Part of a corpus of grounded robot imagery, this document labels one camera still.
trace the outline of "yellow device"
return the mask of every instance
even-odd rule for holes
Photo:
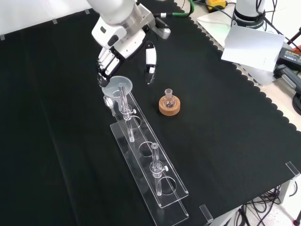
[[[227,6],[227,2],[223,0],[206,0],[206,4],[210,6],[215,6],[219,9],[224,9]],[[209,13],[215,12],[216,9],[206,6]]]

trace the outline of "green cable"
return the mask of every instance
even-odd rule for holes
[[[189,13],[173,13],[173,16],[185,17],[185,16],[189,16],[191,13],[193,13],[194,12],[193,0],[189,0],[189,2],[190,2],[191,12],[189,12]]]

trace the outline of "black tablecloth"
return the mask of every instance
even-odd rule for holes
[[[170,0],[141,3],[153,13],[179,10]],[[96,82],[97,19],[81,12],[0,42],[1,225],[152,225]],[[301,169],[301,136],[191,20],[165,22],[169,40],[150,35],[156,83],[144,81],[144,49],[117,74],[132,80],[189,191],[182,225],[202,225],[200,205],[218,217],[292,178],[285,163]],[[158,111],[166,88],[181,100],[174,117]]]

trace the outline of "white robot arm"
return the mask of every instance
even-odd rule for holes
[[[120,64],[133,55],[145,43],[146,33],[156,32],[167,39],[169,27],[136,0],[87,0],[100,18],[92,31],[95,40],[103,47],[98,58],[98,82],[105,87]],[[146,80],[152,83],[155,77],[155,47],[149,43],[146,47]]]
[[[265,0],[237,0],[232,24],[258,29],[264,22]]]

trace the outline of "acrylic test tube rack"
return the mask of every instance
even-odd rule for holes
[[[189,217],[181,202],[188,191],[130,92],[131,88],[119,82],[110,87],[109,94],[104,92],[105,104],[117,119],[111,130],[155,224],[173,226]]]

